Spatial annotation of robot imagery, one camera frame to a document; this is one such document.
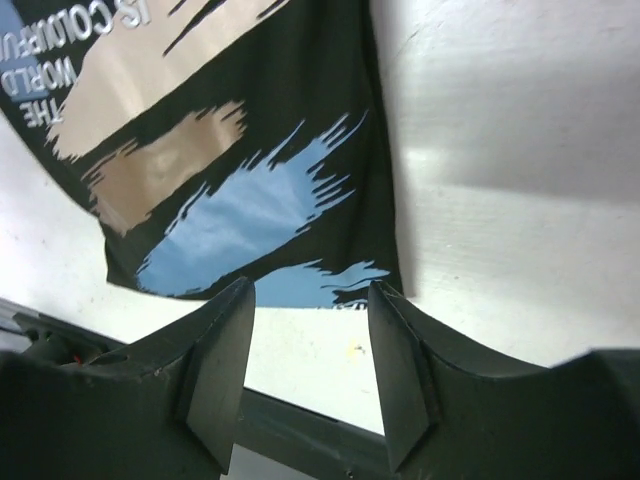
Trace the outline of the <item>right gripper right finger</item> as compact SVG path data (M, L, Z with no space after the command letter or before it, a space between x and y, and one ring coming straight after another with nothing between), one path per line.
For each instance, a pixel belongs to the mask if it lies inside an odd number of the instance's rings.
M553 367L493 350L385 283L368 324L395 479L635 479L639 353Z

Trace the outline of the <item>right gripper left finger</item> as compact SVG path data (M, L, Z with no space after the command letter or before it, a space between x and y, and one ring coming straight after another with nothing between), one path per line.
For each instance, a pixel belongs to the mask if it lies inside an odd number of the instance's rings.
M5 479L217 479L230 466L255 314L239 279L131 344L11 302L1 354Z

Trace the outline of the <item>black graphic t shirt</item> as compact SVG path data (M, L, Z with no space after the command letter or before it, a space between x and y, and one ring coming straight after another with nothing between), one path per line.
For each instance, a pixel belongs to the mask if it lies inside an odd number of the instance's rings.
M366 1L5 1L1 108L111 284L355 309L402 285Z

